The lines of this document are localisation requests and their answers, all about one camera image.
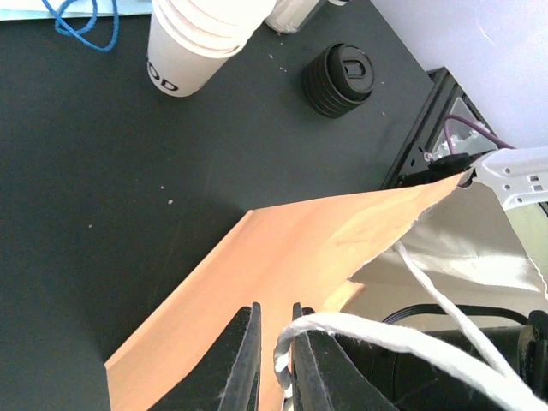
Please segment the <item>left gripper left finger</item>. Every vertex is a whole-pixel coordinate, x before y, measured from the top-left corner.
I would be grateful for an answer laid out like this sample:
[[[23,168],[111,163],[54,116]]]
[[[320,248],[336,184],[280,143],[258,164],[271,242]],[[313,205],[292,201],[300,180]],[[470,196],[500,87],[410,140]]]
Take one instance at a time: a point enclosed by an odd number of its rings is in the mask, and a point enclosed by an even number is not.
[[[240,411],[259,406],[261,307],[242,307],[194,369],[153,410]]]

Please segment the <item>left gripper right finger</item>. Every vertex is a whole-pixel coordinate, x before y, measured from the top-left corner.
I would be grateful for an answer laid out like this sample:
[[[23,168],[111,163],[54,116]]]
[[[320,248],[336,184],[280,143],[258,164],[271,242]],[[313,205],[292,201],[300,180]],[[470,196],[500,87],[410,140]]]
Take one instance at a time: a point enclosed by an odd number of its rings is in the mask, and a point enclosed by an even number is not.
[[[306,331],[291,343],[293,409],[394,410],[396,407],[355,367],[335,337]]]

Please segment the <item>single black paper cup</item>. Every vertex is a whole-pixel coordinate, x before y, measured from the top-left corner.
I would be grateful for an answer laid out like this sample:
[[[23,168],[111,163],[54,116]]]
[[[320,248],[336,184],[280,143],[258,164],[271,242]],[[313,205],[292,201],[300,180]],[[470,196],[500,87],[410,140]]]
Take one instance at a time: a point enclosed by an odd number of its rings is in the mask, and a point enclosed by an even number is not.
[[[404,338],[342,336],[357,370],[397,410],[545,410],[547,313],[460,305],[458,330],[419,332],[398,319],[442,314],[435,304],[406,307],[377,325]]]

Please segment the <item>orange paper bag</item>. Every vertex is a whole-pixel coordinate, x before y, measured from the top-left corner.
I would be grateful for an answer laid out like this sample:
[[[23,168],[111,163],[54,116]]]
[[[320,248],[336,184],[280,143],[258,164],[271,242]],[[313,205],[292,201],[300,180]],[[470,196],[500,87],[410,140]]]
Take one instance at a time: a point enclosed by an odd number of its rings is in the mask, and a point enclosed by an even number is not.
[[[451,298],[546,307],[547,284],[493,191],[469,174],[412,188],[248,212],[106,361],[110,406],[147,410],[204,357],[235,312],[262,310],[259,408],[278,410],[279,332],[300,302],[338,311],[364,291],[365,313],[421,295],[393,245]]]

